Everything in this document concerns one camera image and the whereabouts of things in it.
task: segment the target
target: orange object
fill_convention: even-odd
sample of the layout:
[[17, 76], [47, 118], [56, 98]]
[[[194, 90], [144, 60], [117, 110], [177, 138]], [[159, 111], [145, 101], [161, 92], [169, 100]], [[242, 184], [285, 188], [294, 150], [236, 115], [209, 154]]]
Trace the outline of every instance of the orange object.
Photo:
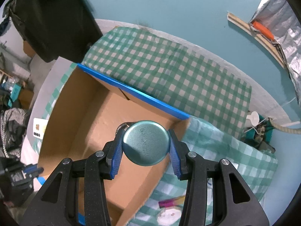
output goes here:
[[270, 40], [274, 40], [274, 35], [264, 25], [262, 25], [261, 23], [259, 23], [257, 21], [253, 21], [252, 25], [254, 26], [255, 29], [259, 30], [260, 33], [263, 34], [266, 38], [268, 38]]

